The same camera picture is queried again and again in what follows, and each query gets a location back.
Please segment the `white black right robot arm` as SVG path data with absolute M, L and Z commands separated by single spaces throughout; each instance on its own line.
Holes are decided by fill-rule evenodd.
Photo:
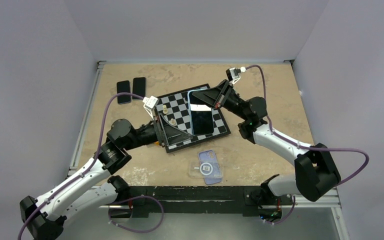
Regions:
M 210 110 L 225 108 L 235 114 L 243 120 L 238 124 L 243 139 L 271 150 L 293 166 L 293 174 L 274 175 L 262 183 L 260 196 L 264 202 L 272 204 L 287 194 L 315 202 L 342 180 L 324 144 L 298 142 L 270 125 L 264 97 L 244 100 L 225 79 L 216 87 L 190 91 L 188 101 L 194 110 L 205 106 Z

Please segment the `lilac phone case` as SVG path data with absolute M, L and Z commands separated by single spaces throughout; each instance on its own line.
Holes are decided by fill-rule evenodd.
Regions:
M 216 153 L 213 150 L 207 150 L 200 152 L 198 154 L 198 159 L 200 162 L 218 162 Z M 206 185 L 214 185 L 221 183 L 223 178 L 214 178 L 214 179 L 204 179 Z

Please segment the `black phone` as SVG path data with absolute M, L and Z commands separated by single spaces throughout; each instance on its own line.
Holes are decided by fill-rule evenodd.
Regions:
M 116 83 L 116 93 L 131 93 L 131 86 L 129 80 L 123 80 Z M 128 104 L 132 101 L 132 97 L 129 94 L 119 95 L 117 97 L 117 103 L 119 105 Z

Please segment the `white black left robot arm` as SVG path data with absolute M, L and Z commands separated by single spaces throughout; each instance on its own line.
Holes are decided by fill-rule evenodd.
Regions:
M 23 225 L 17 238 L 28 230 L 35 240 L 55 240 L 68 221 L 85 209 L 112 203 L 131 207 L 142 195 L 133 196 L 126 181 L 115 174 L 131 160 L 127 151 L 161 142 L 165 134 L 180 142 L 192 139 L 188 132 L 171 125 L 164 130 L 162 124 L 153 120 L 134 128 L 127 119 L 114 121 L 105 142 L 83 167 L 52 190 L 20 201 Z

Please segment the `clear magsafe phone case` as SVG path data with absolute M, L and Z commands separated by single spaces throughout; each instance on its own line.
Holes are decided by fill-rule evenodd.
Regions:
M 219 179 L 223 177 L 223 168 L 218 162 L 192 161 L 187 175 L 198 179 Z

